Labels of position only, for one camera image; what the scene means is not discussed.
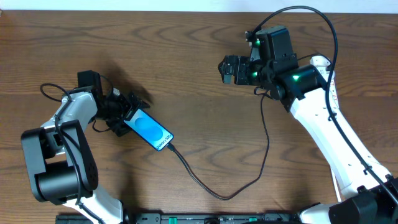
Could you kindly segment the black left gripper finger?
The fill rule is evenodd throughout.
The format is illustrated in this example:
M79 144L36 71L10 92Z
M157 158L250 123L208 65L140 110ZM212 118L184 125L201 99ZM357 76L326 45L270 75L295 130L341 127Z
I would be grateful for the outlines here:
M120 119L110 122L110 128L117 137L121 137L132 131L131 127Z
M131 104L131 109L133 111L137 111L138 109L148 109L150 108L150 105L145 102L144 100L140 99L136 94L134 94L132 91L129 92L128 94L128 101Z

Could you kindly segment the blue Galaxy smartphone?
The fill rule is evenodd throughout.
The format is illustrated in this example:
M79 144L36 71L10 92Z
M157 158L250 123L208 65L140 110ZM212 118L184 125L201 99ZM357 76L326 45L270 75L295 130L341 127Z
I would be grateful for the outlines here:
M131 119L124 120L124 123L156 151L163 150L174 138L170 131L142 109L136 110Z

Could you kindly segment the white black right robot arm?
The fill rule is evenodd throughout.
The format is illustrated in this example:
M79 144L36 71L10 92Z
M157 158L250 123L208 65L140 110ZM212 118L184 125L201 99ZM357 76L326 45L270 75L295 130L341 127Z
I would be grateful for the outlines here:
M326 105L326 77L331 63L314 56L298 65L290 35L284 26L261 29L254 34L248 57L227 55L218 65L224 83L253 85L282 103L308 131L334 172L345 200L311 205L299 211L302 223L397 223L397 204L366 172L371 166L385 186L397 195L397 179L366 149L339 110L335 92ZM340 127L329 119L328 107Z

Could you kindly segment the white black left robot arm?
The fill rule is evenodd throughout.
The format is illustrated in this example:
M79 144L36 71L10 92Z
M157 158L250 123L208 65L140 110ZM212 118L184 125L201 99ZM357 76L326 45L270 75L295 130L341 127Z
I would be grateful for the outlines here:
M60 107L41 127L24 131L22 150L32 195L39 202L64 205L93 223L135 223L122 201L99 185L98 169L85 129L103 120L118 137L132 129L125 123L149 104L133 92L112 87L103 93L97 72L77 74L78 86L64 90Z

